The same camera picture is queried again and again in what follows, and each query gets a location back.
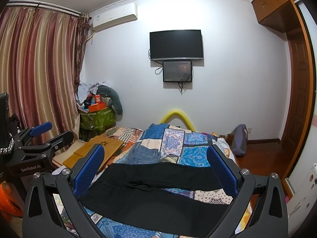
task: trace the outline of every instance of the orange box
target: orange box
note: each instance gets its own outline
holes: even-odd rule
[[[95,112],[106,108],[106,103],[93,104],[89,106],[89,112]]]

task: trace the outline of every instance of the door frame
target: door frame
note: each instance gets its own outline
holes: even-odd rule
[[[307,112],[306,112],[305,123],[304,123],[304,128],[303,128],[303,131],[301,134],[301,138],[299,140],[299,143],[297,145],[295,153],[292,157],[292,160],[291,160],[290,164],[288,165],[288,167],[287,167],[287,169],[282,177],[282,184],[284,184],[283,186],[285,187],[285,189],[290,197],[292,196],[292,194],[290,192],[289,187],[286,187],[286,185],[285,185],[286,184],[285,178],[289,177],[289,175],[291,174],[291,171],[294,169],[300,155],[302,154],[302,150],[303,150],[305,142],[307,140],[308,132],[310,130],[310,126],[311,126],[311,122],[312,122],[312,118],[313,118],[313,111],[314,111],[313,109],[315,106],[315,92],[316,92],[316,67],[315,67],[315,61],[314,61],[314,55],[313,55],[313,49],[312,49],[312,45],[311,45],[311,41],[310,41],[310,36],[309,36],[308,31],[307,31],[305,21],[302,18],[302,14],[300,12],[300,9],[294,3],[294,0],[291,0],[291,3],[293,5],[293,8],[296,12],[296,15],[299,19],[301,28],[296,29],[296,30],[292,30],[288,34],[294,34],[298,31],[303,32],[303,35],[305,38],[305,44],[307,47],[307,56],[308,56],[308,64],[309,64],[309,97],[308,97],[308,108],[307,108]],[[290,118],[290,109],[292,106],[292,98],[293,98],[293,94],[294,94],[294,64],[293,64],[293,57],[292,57],[292,47],[290,45],[289,40],[288,40],[288,45],[289,45],[290,56],[291,56],[291,75],[292,75],[292,78],[291,78],[291,96],[290,96],[287,120],[286,120],[286,124],[285,124],[285,129],[283,132],[281,144],[283,144],[283,141],[285,139],[286,129],[287,129],[289,118]]]

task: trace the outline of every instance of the white appliance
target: white appliance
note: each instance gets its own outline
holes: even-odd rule
[[[305,181],[286,204],[288,235],[292,236],[308,216],[317,199],[317,164],[315,163]]]
[[[137,6],[129,3],[94,16],[93,28],[98,32],[133,20],[137,20]]]

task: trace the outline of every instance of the red box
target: red box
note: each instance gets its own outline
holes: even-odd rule
[[[95,102],[96,104],[102,103],[100,95],[95,96]]]
[[[98,103],[89,106],[89,112],[95,112],[106,108],[106,103]]]

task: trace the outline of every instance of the patchwork quilt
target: patchwork quilt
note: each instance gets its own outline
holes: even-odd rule
[[[194,167],[208,167],[210,165],[207,161],[206,151],[207,147],[211,144],[216,144],[227,158],[231,158],[236,162],[225,139],[218,138],[215,133],[194,132],[162,123],[159,125],[152,124],[144,132],[138,129],[115,127],[109,129],[104,135],[124,140],[125,142],[120,155],[112,158],[109,163],[149,164],[171,162]],[[97,174],[93,182],[96,181],[102,173],[103,171]],[[167,190],[204,203],[230,204],[232,201],[232,197],[227,196],[223,189],[207,192],[199,190],[188,191],[179,188],[170,188]],[[55,201],[65,226],[70,232],[76,234],[64,210],[59,195],[55,195]],[[128,226],[98,215],[89,209],[86,209],[86,211],[107,238],[186,238],[185,236]],[[236,233],[241,232],[245,228],[251,216],[251,212],[252,209],[249,205],[236,229]]]

